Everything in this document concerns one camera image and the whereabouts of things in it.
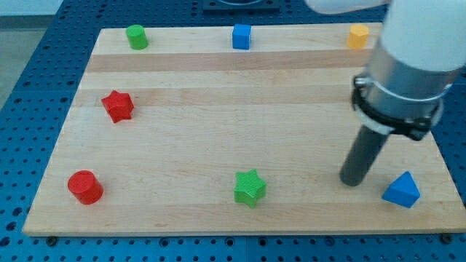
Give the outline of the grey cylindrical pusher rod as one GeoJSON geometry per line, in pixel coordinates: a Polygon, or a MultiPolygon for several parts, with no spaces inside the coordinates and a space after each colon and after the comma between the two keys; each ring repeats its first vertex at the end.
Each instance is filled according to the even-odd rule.
{"type": "Polygon", "coordinates": [[[339,177],[342,183],[348,186],[359,186],[388,137],[389,135],[383,135],[362,126],[340,169],[339,177]]]}

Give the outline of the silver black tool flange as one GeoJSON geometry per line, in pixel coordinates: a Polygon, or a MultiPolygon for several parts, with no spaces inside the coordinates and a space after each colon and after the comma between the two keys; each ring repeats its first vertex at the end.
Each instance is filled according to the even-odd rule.
{"type": "Polygon", "coordinates": [[[443,97],[459,72],[409,65],[378,41],[363,72],[352,80],[352,107],[362,122],[358,138],[422,140],[440,120],[443,97]]]}

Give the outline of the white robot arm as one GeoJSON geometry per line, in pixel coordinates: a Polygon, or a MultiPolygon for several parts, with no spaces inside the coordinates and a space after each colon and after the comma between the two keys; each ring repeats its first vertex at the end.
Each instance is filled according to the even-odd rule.
{"type": "Polygon", "coordinates": [[[361,184],[387,138],[421,140],[438,123],[443,97],[465,66],[465,2],[393,0],[371,58],[353,78],[362,126],[339,172],[361,184]]]}

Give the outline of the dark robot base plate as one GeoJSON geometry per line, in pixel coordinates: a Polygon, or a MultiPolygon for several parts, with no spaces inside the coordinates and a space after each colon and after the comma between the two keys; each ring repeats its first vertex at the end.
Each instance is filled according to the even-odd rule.
{"type": "Polygon", "coordinates": [[[200,3],[204,13],[277,11],[280,9],[280,0],[202,0],[200,3]]]}

